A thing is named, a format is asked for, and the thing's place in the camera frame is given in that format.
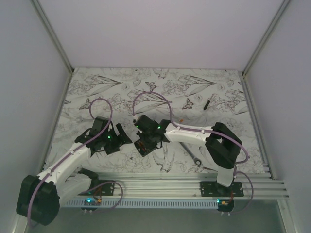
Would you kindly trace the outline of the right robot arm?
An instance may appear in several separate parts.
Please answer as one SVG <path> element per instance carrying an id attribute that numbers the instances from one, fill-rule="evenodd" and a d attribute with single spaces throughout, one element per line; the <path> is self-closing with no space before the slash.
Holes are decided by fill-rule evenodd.
<path id="1" fill-rule="evenodd" d="M 233 190 L 236 159 L 241 152 L 242 142 L 224 124 L 217 122 L 212 127 L 195 127 L 176 124 L 169 120 L 160 123 L 141 115 L 134 120 L 138 129 L 134 145 L 145 156 L 162 143 L 189 143 L 205 146 L 214 163 L 218 166 L 215 190 L 220 196 L 227 196 Z"/>

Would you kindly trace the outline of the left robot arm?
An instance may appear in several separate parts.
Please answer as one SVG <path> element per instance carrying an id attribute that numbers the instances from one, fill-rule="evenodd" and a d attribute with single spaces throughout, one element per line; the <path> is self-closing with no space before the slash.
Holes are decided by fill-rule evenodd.
<path id="1" fill-rule="evenodd" d="M 91 128 L 78 136 L 71 148 L 53 165 L 36 176 L 26 176 L 17 201 L 16 213 L 41 225 L 49 225 L 59 209 L 77 195 L 99 196 L 103 185 L 114 186 L 113 181 L 101 181 L 99 175 L 82 168 L 82 163 L 95 153 L 112 154 L 121 146 L 131 144 L 121 124 L 110 119 L 95 118 Z"/>

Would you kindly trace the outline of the black fuse box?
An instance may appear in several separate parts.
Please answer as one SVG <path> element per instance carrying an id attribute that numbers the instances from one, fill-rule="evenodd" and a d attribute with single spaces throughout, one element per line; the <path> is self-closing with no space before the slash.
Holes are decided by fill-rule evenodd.
<path id="1" fill-rule="evenodd" d="M 142 157 L 145 157 L 154 150 L 159 149 L 160 147 L 158 147 L 157 145 L 158 143 L 156 142 L 146 142 L 142 139 L 139 139 L 134 143 L 134 146 L 136 147 L 136 149 L 138 150 L 138 152 Z"/>

